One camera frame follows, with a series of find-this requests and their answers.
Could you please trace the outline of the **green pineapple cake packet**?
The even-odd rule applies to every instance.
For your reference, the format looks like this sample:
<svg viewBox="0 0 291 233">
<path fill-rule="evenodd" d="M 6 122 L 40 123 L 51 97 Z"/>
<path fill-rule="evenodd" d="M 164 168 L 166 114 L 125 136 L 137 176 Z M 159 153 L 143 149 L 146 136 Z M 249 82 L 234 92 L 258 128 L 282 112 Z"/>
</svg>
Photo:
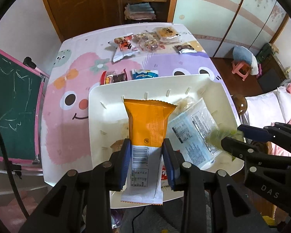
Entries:
<svg viewBox="0 0 291 233">
<path fill-rule="evenodd" d="M 221 142 L 223 138 L 230 137 L 235 140 L 244 142 L 243 132 L 237 130 L 237 129 L 227 129 L 227 128 L 221 128 L 221 129 L 213 129 L 205 138 L 205 144 L 207 147 L 213 151 L 225 151 L 229 154 L 232 161 L 235 160 L 235 157 L 232 156 L 231 153 L 227 152 L 225 149 L 223 149 Z"/>
</svg>

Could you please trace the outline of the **orange white snack packet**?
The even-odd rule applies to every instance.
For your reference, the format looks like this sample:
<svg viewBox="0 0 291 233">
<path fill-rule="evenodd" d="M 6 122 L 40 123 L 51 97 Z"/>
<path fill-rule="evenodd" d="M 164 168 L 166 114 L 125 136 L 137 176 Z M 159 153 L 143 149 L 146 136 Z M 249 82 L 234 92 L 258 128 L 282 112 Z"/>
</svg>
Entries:
<svg viewBox="0 0 291 233">
<path fill-rule="evenodd" d="M 177 106 L 160 100 L 138 99 L 125 99 L 124 105 L 129 119 L 131 161 L 121 201 L 162 205 L 162 143 L 169 116 Z"/>
</svg>

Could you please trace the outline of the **dark brownie clear packet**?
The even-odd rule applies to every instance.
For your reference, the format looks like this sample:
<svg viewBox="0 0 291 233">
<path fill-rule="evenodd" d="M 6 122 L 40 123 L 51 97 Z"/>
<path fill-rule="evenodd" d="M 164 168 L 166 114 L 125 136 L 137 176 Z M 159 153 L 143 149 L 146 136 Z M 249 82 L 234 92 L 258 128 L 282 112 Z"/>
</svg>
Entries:
<svg viewBox="0 0 291 233">
<path fill-rule="evenodd" d="M 123 69 L 120 73 L 117 73 L 116 71 L 104 71 L 100 77 L 100 85 L 125 82 L 127 80 L 128 77 L 125 69 Z"/>
</svg>

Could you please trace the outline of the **blue foil snack packet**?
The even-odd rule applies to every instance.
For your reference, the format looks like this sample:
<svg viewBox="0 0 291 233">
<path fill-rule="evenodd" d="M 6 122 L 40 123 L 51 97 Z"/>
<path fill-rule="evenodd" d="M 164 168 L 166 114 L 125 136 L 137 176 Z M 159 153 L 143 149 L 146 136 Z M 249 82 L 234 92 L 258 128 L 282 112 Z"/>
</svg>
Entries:
<svg viewBox="0 0 291 233">
<path fill-rule="evenodd" d="M 157 70 L 136 70 L 132 69 L 132 79 L 144 79 L 144 78 L 156 78 L 159 77 L 159 72 Z"/>
</svg>

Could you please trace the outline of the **brown snowflake snack packet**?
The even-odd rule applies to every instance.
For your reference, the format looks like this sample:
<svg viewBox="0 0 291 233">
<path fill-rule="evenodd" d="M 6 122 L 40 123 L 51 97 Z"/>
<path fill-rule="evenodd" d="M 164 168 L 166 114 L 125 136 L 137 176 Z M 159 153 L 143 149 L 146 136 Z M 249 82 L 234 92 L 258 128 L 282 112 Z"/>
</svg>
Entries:
<svg viewBox="0 0 291 233">
<path fill-rule="evenodd" d="M 189 42 L 186 42 L 186 43 L 183 43 L 183 44 L 180 44 L 180 45 L 175 45 L 174 48 L 179 54 L 197 53 L 197 50 L 194 48 L 194 45 L 192 45 Z"/>
</svg>

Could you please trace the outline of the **red white snack bag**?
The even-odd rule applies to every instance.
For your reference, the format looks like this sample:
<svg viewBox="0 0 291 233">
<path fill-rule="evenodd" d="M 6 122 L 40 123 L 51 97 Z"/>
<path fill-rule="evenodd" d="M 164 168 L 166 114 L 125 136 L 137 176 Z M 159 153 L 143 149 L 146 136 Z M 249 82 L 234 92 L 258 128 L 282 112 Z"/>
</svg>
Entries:
<svg viewBox="0 0 291 233">
<path fill-rule="evenodd" d="M 108 42 L 110 46 L 115 48 L 115 53 L 112 60 L 114 63 L 122 60 L 125 57 L 130 57 L 140 52 L 139 48 L 135 46 L 135 43 L 132 42 L 133 38 L 134 35 L 129 34 L 126 36 L 114 38 Z"/>
</svg>

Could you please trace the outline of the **brown round bedpost knob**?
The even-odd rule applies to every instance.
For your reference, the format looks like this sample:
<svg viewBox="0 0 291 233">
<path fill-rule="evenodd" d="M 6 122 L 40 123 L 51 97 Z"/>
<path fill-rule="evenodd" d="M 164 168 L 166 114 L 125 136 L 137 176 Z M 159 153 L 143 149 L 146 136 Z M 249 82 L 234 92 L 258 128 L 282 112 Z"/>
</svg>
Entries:
<svg viewBox="0 0 291 233">
<path fill-rule="evenodd" d="M 231 96 L 238 115 L 243 115 L 247 111 L 247 100 L 243 95 L 234 94 Z"/>
</svg>

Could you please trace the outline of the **white blue label packet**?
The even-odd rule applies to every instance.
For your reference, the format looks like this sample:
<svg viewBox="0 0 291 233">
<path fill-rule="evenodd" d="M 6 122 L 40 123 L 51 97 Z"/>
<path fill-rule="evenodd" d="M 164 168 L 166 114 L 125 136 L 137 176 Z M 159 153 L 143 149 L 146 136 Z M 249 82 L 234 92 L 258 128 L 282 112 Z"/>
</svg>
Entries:
<svg viewBox="0 0 291 233">
<path fill-rule="evenodd" d="M 173 150 L 179 151 L 186 162 L 205 170 L 211 167 L 220 153 L 219 149 L 206 141 L 217 128 L 201 98 L 188 110 L 169 121 L 166 138 L 170 140 Z"/>
</svg>

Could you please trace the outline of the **white pillow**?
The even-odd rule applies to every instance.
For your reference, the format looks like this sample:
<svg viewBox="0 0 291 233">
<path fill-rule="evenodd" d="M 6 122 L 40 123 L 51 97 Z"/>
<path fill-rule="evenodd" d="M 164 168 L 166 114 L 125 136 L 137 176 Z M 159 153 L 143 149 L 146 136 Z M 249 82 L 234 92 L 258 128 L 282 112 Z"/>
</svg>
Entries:
<svg viewBox="0 0 291 233">
<path fill-rule="evenodd" d="M 242 124 L 263 128 L 291 120 L 291 99 L 283 86 L 258 96 L 246 97 L 247 111 L 240 115 Z"/>
</svg>

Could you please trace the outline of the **pink plastic stool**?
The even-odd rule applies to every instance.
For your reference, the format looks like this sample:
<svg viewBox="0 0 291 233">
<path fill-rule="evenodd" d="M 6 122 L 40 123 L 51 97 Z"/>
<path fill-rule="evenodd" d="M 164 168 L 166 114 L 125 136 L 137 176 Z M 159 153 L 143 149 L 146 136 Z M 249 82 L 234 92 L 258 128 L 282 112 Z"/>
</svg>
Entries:
<svg viewBox="0 0 291 233">
<path fill-rule="evenodd" d="M 232 74 L 237 74 L 243 81 L 250 75 L 251 67 L 245 61 L 232 61 Z"/>
</svg>

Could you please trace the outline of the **lower clear nut packet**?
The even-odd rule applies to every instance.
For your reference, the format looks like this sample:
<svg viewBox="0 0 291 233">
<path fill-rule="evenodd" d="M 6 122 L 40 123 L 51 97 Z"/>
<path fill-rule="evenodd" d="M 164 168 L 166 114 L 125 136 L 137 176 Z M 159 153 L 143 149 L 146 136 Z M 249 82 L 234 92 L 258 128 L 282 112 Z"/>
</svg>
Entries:
<svg viewBox="0 0 291 233">
<path fill-rule="evenodd" d="M 145 52 L 155 52 L 165 49 L 156 39 L 141 39 L 138 41 L 139 47 Z"/>
</svg>

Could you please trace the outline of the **clear nut packet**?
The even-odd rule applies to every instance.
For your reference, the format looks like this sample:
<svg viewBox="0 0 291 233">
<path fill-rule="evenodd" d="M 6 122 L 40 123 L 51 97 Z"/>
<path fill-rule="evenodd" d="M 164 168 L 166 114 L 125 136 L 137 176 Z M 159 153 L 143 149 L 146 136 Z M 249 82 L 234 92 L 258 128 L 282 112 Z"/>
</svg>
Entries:
<svg viewBox="0 0 291 233">
<path fill-rule="evenodd" d="M 139 47 L 145 52 L 155 52 L 165 49 L 156 39 L 141 39 L 138 41 Z"/>
<path fill-rule="evenodd" d="M 133 39 L 139 44 L 141 42 L 153 41 L 155 40 L 154 36 L 150 32 L 141 32 L 133 35 Z"/>
</svg>

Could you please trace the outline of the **upper clear nut packet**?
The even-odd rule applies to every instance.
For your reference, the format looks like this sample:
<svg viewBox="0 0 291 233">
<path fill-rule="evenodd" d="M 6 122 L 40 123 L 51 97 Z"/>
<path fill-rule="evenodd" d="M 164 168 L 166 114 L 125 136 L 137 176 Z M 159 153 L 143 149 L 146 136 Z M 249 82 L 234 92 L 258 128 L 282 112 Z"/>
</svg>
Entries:
<svg viewBox="0 0 291 233">
<path fill-rule="evenodd" d="M 133 35 L 133 39 L 139 44 L 141 42 L 153 41 L 155 40 L 154 36 L 150 32 L 141 32 Z"/>
</svg>

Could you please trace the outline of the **yellow pastry clear packet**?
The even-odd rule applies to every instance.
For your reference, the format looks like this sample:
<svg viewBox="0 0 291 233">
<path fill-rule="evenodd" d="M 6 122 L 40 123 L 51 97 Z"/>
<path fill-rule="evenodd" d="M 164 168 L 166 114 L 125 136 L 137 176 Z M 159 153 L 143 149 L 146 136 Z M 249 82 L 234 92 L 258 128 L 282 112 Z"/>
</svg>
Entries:
<svg viewBox="0 0 291 233">
<path fill-rule="evenodd" d="M 156 27 L 155 32 L 161 43 L 177 43 L 181 40 L 181 35 L 172 26 Z"/>
</svg>

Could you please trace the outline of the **folded towels stack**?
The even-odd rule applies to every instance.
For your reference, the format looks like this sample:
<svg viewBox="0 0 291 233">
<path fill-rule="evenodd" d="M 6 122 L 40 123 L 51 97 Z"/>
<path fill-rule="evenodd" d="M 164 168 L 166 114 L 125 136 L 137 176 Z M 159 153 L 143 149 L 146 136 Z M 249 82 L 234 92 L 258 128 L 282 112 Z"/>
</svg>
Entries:
<svg viewBox="0 0 291 233">
<path fill-rule="evenodd" d="M 155 20 L 156 14 L 150 3 L 128 4 L 124 11 L 125 19 L 144 21 Z"/>
</svg>

